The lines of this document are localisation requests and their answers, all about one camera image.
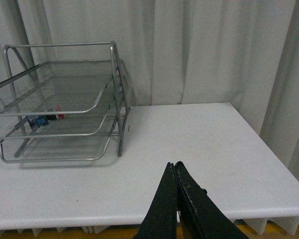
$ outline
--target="white tabletop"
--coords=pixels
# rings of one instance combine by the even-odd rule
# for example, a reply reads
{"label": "white tabletop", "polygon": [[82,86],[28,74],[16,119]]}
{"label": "white tabletop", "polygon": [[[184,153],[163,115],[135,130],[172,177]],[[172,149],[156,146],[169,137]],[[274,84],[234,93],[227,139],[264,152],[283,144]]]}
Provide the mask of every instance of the white tabletop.
{"label": "white tabletop", "polygon": [[230,219],[299,216],[299,182],[229,103],[132,107],[117,145],[94,162],[0,160],[0,230],[140,224],[177,161]]}

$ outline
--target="small item in tray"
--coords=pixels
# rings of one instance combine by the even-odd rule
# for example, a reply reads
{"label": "small item in tray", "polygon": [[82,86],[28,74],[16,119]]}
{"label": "small item in tray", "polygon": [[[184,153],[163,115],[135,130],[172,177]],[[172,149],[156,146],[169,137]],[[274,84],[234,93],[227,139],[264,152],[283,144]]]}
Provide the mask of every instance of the small item in tray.
{"label": "small item in tray", "polygon": [[47,115],[46,116],[46,118],[48,119],[48,120],[57,120],[58,119],[58,116],[57,115]]}
{"label": "small item in tray", "polygon": [[27,116],[26,118],[31,129],[40,128],[41,126],[49,124],[46,116]]}
{"label": "small item in tray", "polygon": [[[62,111],[61,106],[57,105],[56,106],[56,111]],[[64,115],[58,115],[61,119],[64,119]]]}

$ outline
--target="curtain fold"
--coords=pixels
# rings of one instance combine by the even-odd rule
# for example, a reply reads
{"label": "curtain fold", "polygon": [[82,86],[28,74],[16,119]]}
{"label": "curtain fold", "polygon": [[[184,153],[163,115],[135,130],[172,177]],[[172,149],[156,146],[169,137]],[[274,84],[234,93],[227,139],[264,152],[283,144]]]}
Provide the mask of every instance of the curtain fold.
{"label": "curtain fold", "polygon": [[[132,105],[230,102],[299,179],[299,0],[0,0],[2,47],[116,40]],[[107,59],[94,47],[22,51]],[[13,74],[22,70],[11,54]]]}

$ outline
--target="wire mesh desk tray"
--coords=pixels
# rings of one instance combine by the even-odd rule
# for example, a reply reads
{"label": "wire mesh desk tray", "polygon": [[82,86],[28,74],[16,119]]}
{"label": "wire mesh desk tray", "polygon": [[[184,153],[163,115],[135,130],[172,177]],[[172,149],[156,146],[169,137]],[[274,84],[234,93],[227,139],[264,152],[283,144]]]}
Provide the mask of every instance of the wire mesh desk tray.
{"label": "wire mesh desk tray", "polygon": [[[50,61],[27,68],[17,48],[109,45],[110,60]],[[8,49],[25,71],[12,77]],[[4,162],[96,160],[111,136],[122,155],[127,106],[115,42],[6,45],[9,79],[0,83],[0,156]]]}

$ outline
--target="red object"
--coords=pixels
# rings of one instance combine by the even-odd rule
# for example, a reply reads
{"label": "red object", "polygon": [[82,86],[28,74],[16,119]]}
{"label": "red object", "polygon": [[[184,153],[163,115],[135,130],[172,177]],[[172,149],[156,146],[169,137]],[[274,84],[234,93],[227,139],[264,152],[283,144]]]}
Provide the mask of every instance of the red object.
{"label": "red object", "polygon": [[[56,106],[56,110],[57,110],[57,111],[62,111],[61,106],[60,106],[60,105],[57,105],[57,106]],[[62,118],[62,119],[64,120],[64,115],[58,115],[58,116],[59,116],[59,118]]]}

